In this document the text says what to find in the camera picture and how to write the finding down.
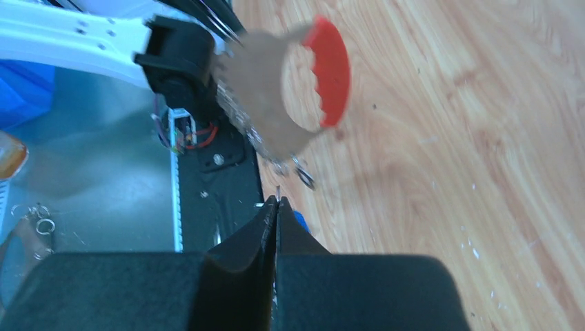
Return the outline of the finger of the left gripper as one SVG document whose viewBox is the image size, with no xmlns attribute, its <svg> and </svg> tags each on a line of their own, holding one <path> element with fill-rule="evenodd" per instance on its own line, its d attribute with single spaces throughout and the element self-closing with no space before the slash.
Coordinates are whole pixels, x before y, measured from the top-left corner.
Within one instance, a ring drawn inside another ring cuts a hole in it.
<svg viewBox="0 0 585 331">
<path fill-rule="evenodd" d="M 161 0 L 167 6 L 194 17 L 224 41 L 240 43 L 239 33 L 245 32 L 231 5 L 223 0 Z"/>
</svg>

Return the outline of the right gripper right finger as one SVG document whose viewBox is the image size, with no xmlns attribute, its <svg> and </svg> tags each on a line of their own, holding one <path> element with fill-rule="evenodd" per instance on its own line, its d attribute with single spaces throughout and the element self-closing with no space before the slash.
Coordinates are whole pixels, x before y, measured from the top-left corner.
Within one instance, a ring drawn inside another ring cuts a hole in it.
<svg viewBox="0 0 585 331">
<path fill-rule="evenodd" d="M 333 254 L 277 208 L 278 330 L 468 330 L 451 273 L 416 254 Z"/>
</svg>

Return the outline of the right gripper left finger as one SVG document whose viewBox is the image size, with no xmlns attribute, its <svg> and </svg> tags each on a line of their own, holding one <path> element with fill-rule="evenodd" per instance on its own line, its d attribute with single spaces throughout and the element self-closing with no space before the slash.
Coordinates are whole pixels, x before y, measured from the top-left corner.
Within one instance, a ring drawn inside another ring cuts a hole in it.
<svg viewBox="0 0 585 331">
<path fill-rule="evenodd" d="M 2 330 L 269 330 L 278 202 L 206 252 L 61 253 L 33 267 Z"/>
</svg>

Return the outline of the red handled metal key holder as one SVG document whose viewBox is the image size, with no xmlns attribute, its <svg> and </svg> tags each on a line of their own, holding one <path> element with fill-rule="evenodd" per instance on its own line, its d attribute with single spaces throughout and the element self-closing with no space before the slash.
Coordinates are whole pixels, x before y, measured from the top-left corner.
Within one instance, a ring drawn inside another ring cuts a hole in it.
<svg viewBox="0 0 585 331">
<path fill-rule="evenodd" d="M 313 53 L 315 92 L 323 116 L 319 129 L 307 130 L 287 113 L 283 97 L 283 71 L 291 44 Z M 348 51 L 337 27 L 325 17 L 274 35 L 256 30 L 243 33 L 226 45 L 212 71 L 217 102 L 233 126 L 248 138 L 258 155 L 288 175 L 288 162 L 310 189 L 315 180 L 298 159 L 306 146 L 341 121 L 350 98 Z"/>
</svg>

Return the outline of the blue tag key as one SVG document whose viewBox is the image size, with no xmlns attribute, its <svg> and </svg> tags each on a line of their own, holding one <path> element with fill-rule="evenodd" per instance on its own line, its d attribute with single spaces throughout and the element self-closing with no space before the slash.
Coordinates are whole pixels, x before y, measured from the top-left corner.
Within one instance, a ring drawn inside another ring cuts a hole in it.
<svg viewBox="0 0 585 331">
<path fill-rule="evenodd" d="M 307 232 L 310 234 L 310 228 L 309 228 L 308 224 L 306 223 L 306 221 L 305 221 L 305 218 L 304 218 L 303 214 L 302 214 L 301 212 L 297 211 L 297 210 L 294 210 L 293 212 L 294 212 L 294 216 L 295 216 L 295 219 L 296 219 L 297 223 L 298 223 L 298 224 L 299 224 L 299 225 L 300 225 L 300 226 L 301 226 L 301 227 L 302 227 L 302 228 L 303 228 L 305 231 L 307 231 Z"/>
</svg>

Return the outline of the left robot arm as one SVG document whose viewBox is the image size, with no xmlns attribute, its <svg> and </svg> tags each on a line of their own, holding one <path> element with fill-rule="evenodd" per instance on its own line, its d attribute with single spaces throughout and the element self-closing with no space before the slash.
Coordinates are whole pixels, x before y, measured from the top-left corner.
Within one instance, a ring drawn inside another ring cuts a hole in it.
<svg viewBox="0 0 585 331">
<path fill-rule="evenodd" d="M 207 123 L 222 115 L 215 38 L 244 31 L 225 1 L 169 1 L 189 21 L 117 18 L 27 1 L 1 2 L 1 58 L 100 74 L 149 88 Z"/>
</svg>

